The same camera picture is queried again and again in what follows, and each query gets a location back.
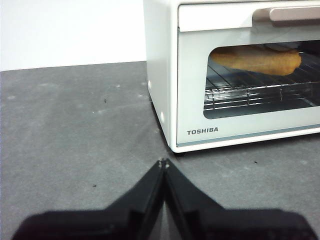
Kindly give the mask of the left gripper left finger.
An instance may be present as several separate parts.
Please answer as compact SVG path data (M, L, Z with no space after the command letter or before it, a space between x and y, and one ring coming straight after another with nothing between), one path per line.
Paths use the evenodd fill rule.
M105 209L47 211L26 218L15 240L146 240L164 202L166 162L157 161Z

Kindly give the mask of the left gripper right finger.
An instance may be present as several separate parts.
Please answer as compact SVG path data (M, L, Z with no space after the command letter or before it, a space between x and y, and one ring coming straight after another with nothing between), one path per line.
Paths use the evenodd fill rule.
M184 240L315 240L308 221L281 209L227 209L197 188L169 159L165 202Z

